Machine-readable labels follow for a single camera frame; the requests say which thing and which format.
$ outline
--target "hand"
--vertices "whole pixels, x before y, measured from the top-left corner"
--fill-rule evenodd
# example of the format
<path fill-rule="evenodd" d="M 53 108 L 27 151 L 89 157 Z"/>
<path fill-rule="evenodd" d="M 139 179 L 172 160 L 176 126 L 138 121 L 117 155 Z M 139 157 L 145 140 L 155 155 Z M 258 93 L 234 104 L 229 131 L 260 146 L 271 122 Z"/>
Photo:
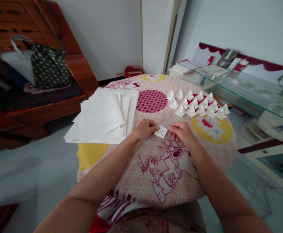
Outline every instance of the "hand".
<path fill-rule="evenodd" d="M 131 133 L 132 137 L 137 140 L 141 140 L 145 137 L 148 137 L 151 134 L 154 134 L 155 131 L 159 131 L 160 127 L 154 120 L 142 119 L 139 125 Z"/>
<path fill-rule="evenodd" d="M 187 122 L 175 122 L 168 127 L 168 130 L 173 140 L 181 140 L 187 147 L 197 141 Z"/>

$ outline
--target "bag handle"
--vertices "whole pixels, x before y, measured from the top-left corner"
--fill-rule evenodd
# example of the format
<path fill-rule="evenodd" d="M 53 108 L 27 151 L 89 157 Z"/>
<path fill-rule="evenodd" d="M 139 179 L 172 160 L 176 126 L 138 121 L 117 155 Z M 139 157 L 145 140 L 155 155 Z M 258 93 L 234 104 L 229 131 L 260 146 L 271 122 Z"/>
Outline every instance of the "bag handle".
<path fill-rule="evenodd" d="M 23 35 L 12 35 L 10 38 L 11 38 L 11 43 L 12 43 L 13 48 L 14 48 L 15 51 L 16 51 L 17 53 L 19 53 L 19 54 L 22 54 L 22 52 L 21 52 L 21 51 L 19 50 L 19 48 L 16 46 L 16 44 L 15 44 L 14 41 L 22 40 L 22 41 L 34 43 L 31 39 L 29 39 L 28 37 L 23 36 Z"/>

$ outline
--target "glass display case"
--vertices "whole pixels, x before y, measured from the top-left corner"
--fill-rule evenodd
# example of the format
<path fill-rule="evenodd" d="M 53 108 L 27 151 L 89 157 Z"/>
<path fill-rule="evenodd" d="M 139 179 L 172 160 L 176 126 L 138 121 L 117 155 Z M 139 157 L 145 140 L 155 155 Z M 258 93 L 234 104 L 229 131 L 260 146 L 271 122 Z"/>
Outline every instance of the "glass display case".
<path fill-rule="evenodd" d="M 260 117 L 266 110 L 283 118 L 283 87 L 244 72 L 228 72 L 219 77 L 201 68 L 195 72 L 215 84 L 210 91 L 249 114 Z"/>

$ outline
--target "white wall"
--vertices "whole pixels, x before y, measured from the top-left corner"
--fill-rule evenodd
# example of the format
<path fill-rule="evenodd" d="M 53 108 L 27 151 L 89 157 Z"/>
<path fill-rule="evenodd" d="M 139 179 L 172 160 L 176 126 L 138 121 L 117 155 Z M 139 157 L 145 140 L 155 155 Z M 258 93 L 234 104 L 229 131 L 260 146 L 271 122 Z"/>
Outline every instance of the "white wall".
<path fill-rule="evenodd" d="M 141 66 L 139 0 L 56 0 L 97 80 Z"/>
<path fill-rule="evenodd" d="M 174 62 L 192 59 L 199 42 L 283 65 L 283 0 L 190 0 Z"/>

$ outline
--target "tablecloth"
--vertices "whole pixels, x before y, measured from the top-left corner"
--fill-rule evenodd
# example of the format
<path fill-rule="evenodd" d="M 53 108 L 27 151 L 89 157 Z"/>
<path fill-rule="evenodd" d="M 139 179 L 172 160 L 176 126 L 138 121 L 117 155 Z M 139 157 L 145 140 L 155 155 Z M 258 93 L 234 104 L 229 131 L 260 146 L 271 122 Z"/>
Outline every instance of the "tablecloth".
<path fill-rule="evenodd" d="M 153 119 L 168 126 L 175 121 L 186 121 L 199 142 L 226 171 L 237 154 L 236 137 L 228 118 L 219 120 L 209 116 L 180 118 L 169 107 L 169 90 L 179 89 L 185 95 L 189 90 L 197 94 L 201 89 L 185 80 L 168 75 L 139 75 L 114 81 L 106 88 L 138 90 L 134 127 L 144 119 Z M 89 172 L 93 163 L 107 156 L 117 145 L 80 143 L 78 181 Z M 181 141 L 150 136 L 134 149 L 121 178 L 109 194 L 118 200 L 137 202 L 146 206 L 170 207 L 197 200 L 205 195 L 190 157 L 189 149 Z"/>

